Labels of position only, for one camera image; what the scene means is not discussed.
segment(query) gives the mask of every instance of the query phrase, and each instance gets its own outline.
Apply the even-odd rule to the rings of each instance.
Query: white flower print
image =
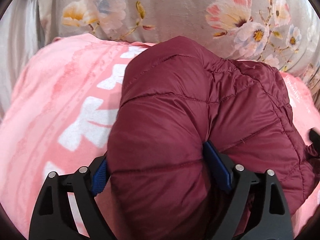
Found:
[[[90,0],[98,10],[99,24],[105,33],[119,29],[125,18],[125,0]]]
[[[294,27],[293,24],[290,26],[288,31],[288,37],[286,40],[287,46],[291,50],[297,50],[301,42],[301,33],[298,27]]]
[[[279,59],[277,57],[274,57],[272,54],[270,54],[268,57],[266,57],[263,62],[270,65],[271,67],[275,67],[277,69],[280,69]]]
[[[272,13],[275,20],[275,27],[287,25],[291,21],[289,5],[286,0],[276,0],[272,7]]]
[[[240,28],[251,19],[251,5],[252,0],[216,0],[206,9],[207,23],[216,30]]]
[[[64,25],[83,27],[97,21],[97,10],[89,0],[71,2],[62,11]]]
[[[239,50],[241,57],[256,56],[263,51],[269,35],[268,26],[256,22],[245,23],[234,39],[235,49]]]
[[[62,24],[82,27],[91,25],[95,32],[96,26],[108,34],[122,26],[125,18],[125,0],[80,0],[68,4],[62,12]]]

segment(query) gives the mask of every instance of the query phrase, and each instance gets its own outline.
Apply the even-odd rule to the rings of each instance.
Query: gray fabric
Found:
[[[0,123],[23,67],[39,49],[37,0],[13,0],[0,21]]]
[[[137,1],[144,7],[143,23],[141,7],[136,6]],[[300,76],[315,94],[320,88],[320,20],[308,0],[272,0],[272,5],[270,0],[252,0],[252,6],[247,4],[240,7],[230,1],[39,0],[39,3],[46,8],[46,13],[40,15],[43,26],[48,25],[49,19],[52,18],[50,26],[45,28],[47,43],[55,36],[64,37],[88,32],[101,39],[153,43],[183,35],[196,40],[220,57],[259,60],[281,71]],[[235,21],[245,15],[246,9],[249,12],[238,27],[233,26],[233,29],[227,30],[214,29],[217,22],[209,23],[208,16],[214,17],[209,13],[209,5],[215,4],[218,4],[220,9],[233,13]],[[75,23],[64,17],[71,9],[84,10],[86,14],[80,22]],[[95,14],[96,19],[90,16],[89,12]],[[267,24],[262,21],[260,13],[264,19],[270,18]],[[262,30],[264,35],[257,43],[253,40],[260,40],[261,37],[253,36],[255,33],[259,34],[258,30]],[[288,38],[289,33],[294,33],[294,39]]]

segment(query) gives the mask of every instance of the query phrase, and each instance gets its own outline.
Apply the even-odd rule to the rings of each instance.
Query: bedding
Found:
[[[91,34],[56,38],[22,71],[12,105],[0,126],[0,203],[25,237],[47,174],[53,170],[72,173],[107,150],[119,109],[124,70],[132,58],[152,45],[102,41]],[[320,130],[320,115],[303,82],[287,73],[282,75],[289,91],[293,123],[310,145],[308,129],[316,126]],[[317,194],[314,191],[308,206],[304,204],[293,217],[295,231],[312,215]],[[69,194],[69,199],[78,230],[87,235],[74,195]],[[96,201],[117,238],[132,240],[110,183]]]
[[[15,82],[41,47],[37,0],[13,0],[0,20],[0,123]]]
[[[39,7],[47,43],[82,33],[153,43],[183,35],[220,57],[300,76],[312,95],[320,88],[320,20],[308,0],[39,0]]]

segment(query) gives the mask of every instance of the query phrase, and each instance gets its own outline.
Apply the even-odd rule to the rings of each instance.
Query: yellow flower center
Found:
[[[262,40],[262,37],[263,37],[263,31],[262,30],[256,30],[254,33],[253,33],[253,38],[254,38],[254,41],[256,42],[259,42]]]
[[[65,17],[65,18],[70,17],[70,18],[78,20],[78,21],[82,20],[83,15],[84,15],[84,12],[81,10],[77,10],[77,8],[75,8],[75,7],[68,8],[63,13],[63,17]]]
[[[296,45],[296,39],[294,38],[294,37],[291,37],[291,39],[290,39],[290,43],[291,43],[291,45]]]

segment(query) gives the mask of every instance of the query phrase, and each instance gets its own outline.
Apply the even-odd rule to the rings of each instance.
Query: pillow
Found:
[[[39,0],[47,41],[191,38],[219,57],[265,62],[320,88],[320,20],[308,0]]]

